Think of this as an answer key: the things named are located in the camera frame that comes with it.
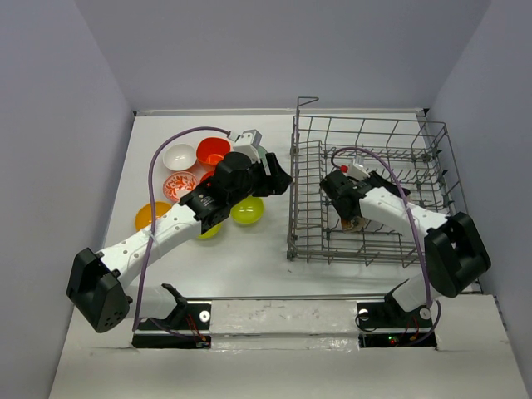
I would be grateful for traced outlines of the beige painted ceramic bowl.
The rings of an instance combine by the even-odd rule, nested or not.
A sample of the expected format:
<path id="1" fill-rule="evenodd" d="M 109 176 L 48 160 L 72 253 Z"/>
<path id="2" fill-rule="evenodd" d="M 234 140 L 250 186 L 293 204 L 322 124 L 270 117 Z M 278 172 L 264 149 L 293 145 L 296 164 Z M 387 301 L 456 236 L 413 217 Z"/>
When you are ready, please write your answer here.
<path id="1" fill-rule="evenodd" d="M 370 220 L 361 216 L 356 216 L 353 219 L 341 219 L 342 231 L 345 234 L 362 232 L 369 224 Z"/>

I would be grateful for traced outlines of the lime green bowl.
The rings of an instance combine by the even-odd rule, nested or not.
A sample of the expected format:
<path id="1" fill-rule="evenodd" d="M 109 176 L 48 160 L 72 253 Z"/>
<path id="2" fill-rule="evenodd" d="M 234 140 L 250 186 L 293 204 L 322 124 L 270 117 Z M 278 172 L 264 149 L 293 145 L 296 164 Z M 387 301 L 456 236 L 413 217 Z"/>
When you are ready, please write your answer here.
<path id="1" fill-rule="evenodd" d="M 249 196 L 237 203 L 230 211 L 233 221 L 241 225 L 257 223 L 264 215 L 264 202 L 259 197 Z"/>
<path id="2" fill-rule="evenodd" d="M 197 237 L 197 239 L 205 240 L 205 239 L 212 239 L 220 230 L 221 230 L 222 224 L 217 224 L 205 233 L 202 233 Z"/>

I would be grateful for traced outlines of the grey wire dish rack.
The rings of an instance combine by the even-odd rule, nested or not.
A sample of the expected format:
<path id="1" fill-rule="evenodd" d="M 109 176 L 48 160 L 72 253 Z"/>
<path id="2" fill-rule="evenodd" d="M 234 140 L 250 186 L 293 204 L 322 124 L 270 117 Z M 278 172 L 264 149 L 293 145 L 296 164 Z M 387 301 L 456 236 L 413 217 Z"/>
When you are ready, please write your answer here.
<path id="1" fill-rule="evenodd" d="M 335 111 L 301 96 L 290 172 L 291 260 L 408 267 L 429 227 L 468 210 L 447 126 L 425 109 Z"/>

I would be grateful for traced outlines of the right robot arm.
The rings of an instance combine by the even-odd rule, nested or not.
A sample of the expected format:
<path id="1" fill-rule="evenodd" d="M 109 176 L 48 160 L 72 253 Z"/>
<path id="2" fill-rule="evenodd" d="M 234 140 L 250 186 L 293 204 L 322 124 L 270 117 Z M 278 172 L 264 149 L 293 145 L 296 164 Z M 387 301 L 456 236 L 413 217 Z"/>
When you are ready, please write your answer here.
<path id="1" fill-rule="evenodd" d="M 384 319 L 393 326 L 440 297 L 456 297 L 491 267 L 475 222 L 464 212 L 446 216 L 412 204 L 400 185 L 375 172 L 356 182 L 335 170 L 320 188 L 341 219 L 367 219 L 413 240 L 421 272 L 389 292 L 382 306 Z"/>

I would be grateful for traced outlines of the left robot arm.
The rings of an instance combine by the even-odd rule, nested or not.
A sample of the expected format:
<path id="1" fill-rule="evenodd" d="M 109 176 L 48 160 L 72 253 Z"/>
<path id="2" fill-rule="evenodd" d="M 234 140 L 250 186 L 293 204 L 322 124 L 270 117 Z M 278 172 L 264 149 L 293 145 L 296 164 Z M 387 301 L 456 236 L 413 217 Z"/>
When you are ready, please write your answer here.
<path id="1" fill-rule="evenodd" d="M 282 195 L 292 183 L 273 153 L 253 162 L 232 151 L 214 174 L 183 196 L 154 225 L 98 252 L 89 248 L 73 260 L 66 295 L 97 333 L 106 333 L 122 320 L 141 315 L 142 297 L 127 288 L 144 282 L 153 255 L 164 256 L 229 217 L 231 209 L 249 196 Z"/>

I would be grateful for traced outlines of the pale green ceramic bowl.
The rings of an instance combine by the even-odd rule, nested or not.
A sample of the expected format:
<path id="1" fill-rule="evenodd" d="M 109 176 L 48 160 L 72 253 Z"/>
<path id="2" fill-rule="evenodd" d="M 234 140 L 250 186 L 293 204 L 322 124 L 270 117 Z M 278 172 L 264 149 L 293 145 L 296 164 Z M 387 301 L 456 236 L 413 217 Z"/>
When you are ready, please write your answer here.
<path id="1" fill-rule="evenodd" d="M 260 157 L 261 161 L 263 163 L 266 163 L 267 162 L 267 160 L 266 160 L 267 151 L 261 145 L 258 147 L 258 153 L 259 153 L 259 157 Z"/>

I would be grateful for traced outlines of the orange square bowl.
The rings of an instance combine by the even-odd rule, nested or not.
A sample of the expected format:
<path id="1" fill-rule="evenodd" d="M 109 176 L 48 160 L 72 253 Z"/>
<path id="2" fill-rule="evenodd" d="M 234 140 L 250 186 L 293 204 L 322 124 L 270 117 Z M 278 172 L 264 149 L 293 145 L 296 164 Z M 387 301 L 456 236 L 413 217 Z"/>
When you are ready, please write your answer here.
<path id="1" fill-rule="evenodd" d="M 216 166 L 230 151 L 231 144 L 228 140 L 220 137 L 207 137 L 197 146 L 197 160 L 209 166 Z"/>

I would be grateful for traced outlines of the small white bowl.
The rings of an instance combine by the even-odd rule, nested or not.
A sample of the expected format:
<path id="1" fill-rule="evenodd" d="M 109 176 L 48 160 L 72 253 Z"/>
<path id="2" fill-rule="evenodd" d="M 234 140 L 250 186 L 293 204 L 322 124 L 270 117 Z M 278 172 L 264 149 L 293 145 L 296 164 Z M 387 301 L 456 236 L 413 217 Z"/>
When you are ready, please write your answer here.
<path id="1" fill-rule="evenodd" d="M 196 161 L 195 148 L 187 144 L 173 145 L 163 155 L 164 166 L 172 171 L 188 170 Z"/>

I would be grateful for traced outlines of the red white patterned bowl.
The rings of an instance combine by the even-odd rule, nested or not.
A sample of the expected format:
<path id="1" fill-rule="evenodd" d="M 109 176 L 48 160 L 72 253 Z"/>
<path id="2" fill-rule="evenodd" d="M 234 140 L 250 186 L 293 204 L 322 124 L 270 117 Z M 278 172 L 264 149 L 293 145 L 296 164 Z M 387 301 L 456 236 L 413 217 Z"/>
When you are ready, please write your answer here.
<path id="1" fill-rule="evenodd" d="M 177 171 L 163 183 L 163 194 L 169 201 L 177 203 L 183 196 L 191 192 L 197 184 L 198 180 L 192 173 Z"/>

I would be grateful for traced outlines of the yellow bowl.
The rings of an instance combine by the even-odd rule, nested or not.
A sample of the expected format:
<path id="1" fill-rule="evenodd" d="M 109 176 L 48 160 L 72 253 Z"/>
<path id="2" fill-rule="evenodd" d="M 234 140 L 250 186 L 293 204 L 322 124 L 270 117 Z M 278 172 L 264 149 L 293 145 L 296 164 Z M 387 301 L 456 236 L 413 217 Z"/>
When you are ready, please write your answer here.
<path id="1" fill-rule="evenodd" d="M 155 218 L 159 219 L 166 214 L 172 205 L 163 201 L 155 202 Z M 135 229 L 140 231 L 148 227 L 152 222 L 152 207 L 150 204 L 143 206 L 135 217 Z"/>

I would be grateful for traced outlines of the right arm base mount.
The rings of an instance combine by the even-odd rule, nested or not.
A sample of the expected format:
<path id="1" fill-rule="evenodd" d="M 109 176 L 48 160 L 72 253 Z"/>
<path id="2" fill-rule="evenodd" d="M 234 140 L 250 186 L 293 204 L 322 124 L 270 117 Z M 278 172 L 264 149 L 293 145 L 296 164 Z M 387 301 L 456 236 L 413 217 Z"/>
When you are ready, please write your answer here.
<path id="1" fill-rule="evenodd" d="M 437 296 L 422 276 L 409 278 L 379 301 L 357 303 L 355 324 L 363 347 L 435 346 L 440 312 L 432 314 L 426 296 Z"/>

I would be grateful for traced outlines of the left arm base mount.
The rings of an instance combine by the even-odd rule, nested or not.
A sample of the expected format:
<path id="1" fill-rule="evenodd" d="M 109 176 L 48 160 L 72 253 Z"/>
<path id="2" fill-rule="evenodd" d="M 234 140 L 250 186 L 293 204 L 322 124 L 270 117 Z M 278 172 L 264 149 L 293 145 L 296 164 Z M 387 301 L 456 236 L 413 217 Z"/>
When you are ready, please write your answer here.
<path id="1" fill-rule="evenodd" d="M 131 345 L 137 349 L 210 349 L 212 303 L 190 301 L 171 284 L 161 289 L 172 300 L 163 318 L 145 318 L 134 331 Z"/>

